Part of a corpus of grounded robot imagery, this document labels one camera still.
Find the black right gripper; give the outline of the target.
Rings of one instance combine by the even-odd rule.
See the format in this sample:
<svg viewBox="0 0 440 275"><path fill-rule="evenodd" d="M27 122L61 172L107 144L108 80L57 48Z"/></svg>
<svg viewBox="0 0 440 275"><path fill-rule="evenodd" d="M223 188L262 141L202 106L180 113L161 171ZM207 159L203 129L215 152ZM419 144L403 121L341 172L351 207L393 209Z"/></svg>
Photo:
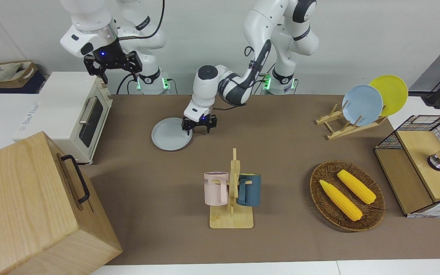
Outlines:
<svg viewBox="0 0 440 275"><path fill-rule="evenodd" d="M137 52L124 54L119 39L111 44L93 50L93 57L84 57L84 66L91 76L97 76L108 84L105 75L107 69L124 69L132 74L140 73L143 69L142 62Z"/></svg>

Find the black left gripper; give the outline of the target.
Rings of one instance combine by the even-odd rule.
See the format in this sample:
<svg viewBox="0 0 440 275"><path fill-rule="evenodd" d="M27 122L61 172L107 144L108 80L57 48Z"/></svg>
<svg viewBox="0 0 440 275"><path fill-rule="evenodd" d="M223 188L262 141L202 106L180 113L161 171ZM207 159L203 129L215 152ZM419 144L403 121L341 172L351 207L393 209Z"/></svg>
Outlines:
<svg viewBox="0 0 440 275"><path fill-rule="evenodd" d="M215 114L202 115L198 121L185 117L185 119L182 120L182 130L184 130L187 135L190 135L193 125L204 125L206 127L206 134L210 134L210 130L217 126L217 122L218 120Z"/></svg>

